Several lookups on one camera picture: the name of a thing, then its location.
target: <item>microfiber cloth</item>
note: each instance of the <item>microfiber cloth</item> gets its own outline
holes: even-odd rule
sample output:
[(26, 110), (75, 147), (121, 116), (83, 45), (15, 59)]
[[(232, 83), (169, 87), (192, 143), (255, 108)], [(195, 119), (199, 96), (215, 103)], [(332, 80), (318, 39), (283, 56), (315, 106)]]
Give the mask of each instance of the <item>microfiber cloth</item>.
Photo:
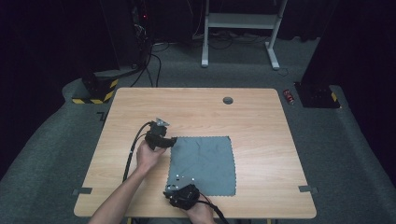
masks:
[(193, 178), (195, 187), (204, 195), (235, 195), (235, 162), (230, 137), (178, 137), (171, 148), (167, 185), (177, 175)]

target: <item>human hand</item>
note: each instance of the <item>human hand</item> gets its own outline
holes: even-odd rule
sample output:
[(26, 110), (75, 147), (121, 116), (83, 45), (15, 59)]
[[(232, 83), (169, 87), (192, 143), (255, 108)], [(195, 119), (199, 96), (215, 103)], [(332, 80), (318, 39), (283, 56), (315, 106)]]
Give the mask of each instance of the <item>human hand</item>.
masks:
[(161, 147), (156, 147), (155, 150), (152, 150), (149, 144), (143, 140), (136, 152), (136, 171), (143, 172), (144, 174), (148, 173), (157, 164), (165, 150), (165, 148)]
[[(206, 201), (206, 197), (200, 195), (199, 201)], [(189, 210), (180, 209), (183, 211), (187, 216), (189, 216), (190, 221), (193, 224), (214, 224), (215, 220), (213, 219), (213, 209), (204, 203), (196, 203), (192, 208)]]

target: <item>white metal frame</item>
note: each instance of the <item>white metal frame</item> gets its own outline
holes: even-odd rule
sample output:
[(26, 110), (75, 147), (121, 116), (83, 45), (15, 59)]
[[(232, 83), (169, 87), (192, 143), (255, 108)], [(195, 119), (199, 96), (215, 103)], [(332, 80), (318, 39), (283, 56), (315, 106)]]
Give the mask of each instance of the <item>white metal frame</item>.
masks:
[(205, 8), (205, 33), (202, 49), (202, 67), (209, 66), (208, 36), (209, 27), (224, 28), (247, 28), (247, 29), (268, 29), (273, 30), (270, 42), (265, 42), (265, 48), (274, 70), (280, 68), (277, 61), (274, 44), (276, 35), (282, 22), (283, 12), (285, 11), (288, 0), (282, 0), (280, 9), (276, 15), (257, 15), (257, 14), (231, 14), (231, 13), (209, 13), (209, 0), (206, 0)]

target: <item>gray carpet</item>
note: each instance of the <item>gray carpet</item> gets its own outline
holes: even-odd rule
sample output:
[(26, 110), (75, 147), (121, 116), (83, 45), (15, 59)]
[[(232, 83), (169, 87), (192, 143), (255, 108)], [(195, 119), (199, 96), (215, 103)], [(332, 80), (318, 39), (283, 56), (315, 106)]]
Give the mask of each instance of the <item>gray carpet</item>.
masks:
[[(396, 192), (369, 148), (351, 114), (342, 89), (331, 86), (340, 109), (304, 108), (294, 81), (300, 81), (318, 41), (277, 40), (281, 70), (272, 70), (262, 42), (233, 44), (209, 50), (209, 67), (201, 67), (201, 49), (171, 45), (156, 52), (163, 63), (160, 87), (273, 88), (281, 102), (312, 187), (318, 215), (313, 219), (280, 219), (278, 223), (396, 223)], [(212, 43), (221, 47), (225, 43)], [(164, 49), (156, 46), (154, 50)], [(158, 61), (149, 71), (155, 79)], [(137, 75), (123, 77), (117, 86), (130, 86)], [(79, 80), (64, 87), (66, 103), (31, 137), (0, 183), (1, 223), (86, 223), (74, 215), (81, 187), (103, 122), (98, 112), (107, 105), (74, 105), (71, 97)], [(148, 87), (145, 73), (136, 87)], [(281, 92), (296, 98), (288, 105)]]

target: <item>table top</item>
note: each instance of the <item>table top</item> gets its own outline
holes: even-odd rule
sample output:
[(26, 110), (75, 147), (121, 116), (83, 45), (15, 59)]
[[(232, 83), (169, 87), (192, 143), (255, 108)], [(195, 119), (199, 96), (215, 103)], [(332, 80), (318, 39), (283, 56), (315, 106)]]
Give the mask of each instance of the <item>table top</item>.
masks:
[[(224, 104), (224, 97), (232, 97), (233, 103)], [(166, 137), (230, 136), (236, 193), (231, 197), (210, 197), (227, 218), (316, 215), (310, 192), (298, 188), (307, 183), (275, 90), (120, 88), (82, 186), (92, 188), (92, 192), (78, 195), (77, 216), (90, 217), (122, 182), (136, 133), (156, 118), (170, 123)], [(163, 196), (170, 151), (166, 150), (138, 189), (127, 217), (185, 216)], [(133, 157), (130, 173), (135, 167)]]

